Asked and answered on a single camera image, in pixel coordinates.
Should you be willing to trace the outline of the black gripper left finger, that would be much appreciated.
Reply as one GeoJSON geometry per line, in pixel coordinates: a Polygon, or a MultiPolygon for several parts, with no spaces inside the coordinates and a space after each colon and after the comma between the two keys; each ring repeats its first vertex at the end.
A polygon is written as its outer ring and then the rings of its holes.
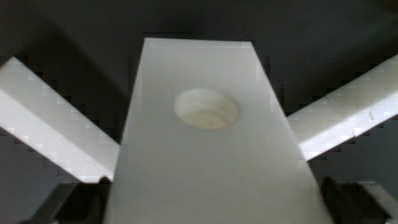
{"type": "Polygon", "coordinates": [[[19,224],[103,224],[111,182],[60,184],[31,217],[19,224]]]}

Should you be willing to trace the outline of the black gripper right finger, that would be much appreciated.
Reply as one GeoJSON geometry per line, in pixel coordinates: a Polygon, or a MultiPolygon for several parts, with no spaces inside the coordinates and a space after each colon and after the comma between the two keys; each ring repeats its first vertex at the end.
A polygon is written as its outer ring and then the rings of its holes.
{"type": "Polygon", "coordinates": [[[398,200],[376,182],[321,182],[321,197],[334,224],[398,224],[398,200]]]}

